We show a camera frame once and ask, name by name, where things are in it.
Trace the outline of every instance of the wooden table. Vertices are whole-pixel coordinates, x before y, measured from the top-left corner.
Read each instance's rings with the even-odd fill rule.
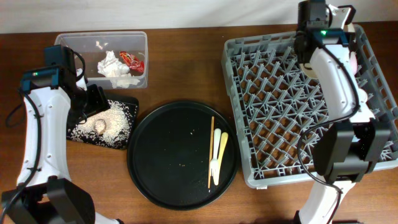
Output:
[[[398,22],[361,24],[390,88],[398,96]],[[142,119],[154,108],[174,100],[204,102],[233,122],[221,69],[224,42],[237,37],[295,30],[295,26],[251,26],[145,30],[149,41],[149,85],[141,90],[113,91],[138,98]],[[25,126],[6,129],[7,114],[19,103],[15,91],[22,72],[44,64],[43,49],[58,33],[0,35],[0,191],[14,189],[25,141]],[[96,210],[128,223],[275,223],[292,219],[308,198],[312,182],[250,189],[241,169],[226,193],[198,210],[178,212],[145,199],[132,183],[126,151],[67,142],[70,176],[89,192]],[[366,223],[398,222],[397,170],[366,175],[349,192],[335,220]]]

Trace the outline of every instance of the black round plate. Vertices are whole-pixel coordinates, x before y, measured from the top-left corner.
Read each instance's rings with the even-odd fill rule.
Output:
[[[208,185],[211,117],[228,133],[220,181]],[[207,105],[178,101],[145,117],[127,149],[127,166],[139,191],[151,202],[174,210],[199,208],[228,188],[238,168],[236,135],[227,120]]]

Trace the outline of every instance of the white wall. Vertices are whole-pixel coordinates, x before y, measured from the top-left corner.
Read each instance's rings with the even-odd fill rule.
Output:
[[[0,0],[0,33],[295,24],[300,0]],[[352,4],[355,21],[396,21],[398,0]]]

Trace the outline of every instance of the crumpled paper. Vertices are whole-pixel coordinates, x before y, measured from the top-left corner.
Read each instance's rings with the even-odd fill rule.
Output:
[[[118,80],[116,77],[132,77],[130,72],[130,68],[119,61],[114,56],[114,52],[106,51],[106,57],[104,60],[98,62],[98,73],[104,75],[112,83],[112,88],[128,88],[130,84],[137,85],[140,80],[136,78],[129,78],[127,80]]]

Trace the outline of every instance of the candy wrapper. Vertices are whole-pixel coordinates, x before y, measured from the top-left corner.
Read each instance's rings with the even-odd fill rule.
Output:
[[[123,58],[124,63],[131,69],[136,70],[138,72],[144,72],[144,62],[140,62],[140,60],[127,52],[120,52],[120,57]]]

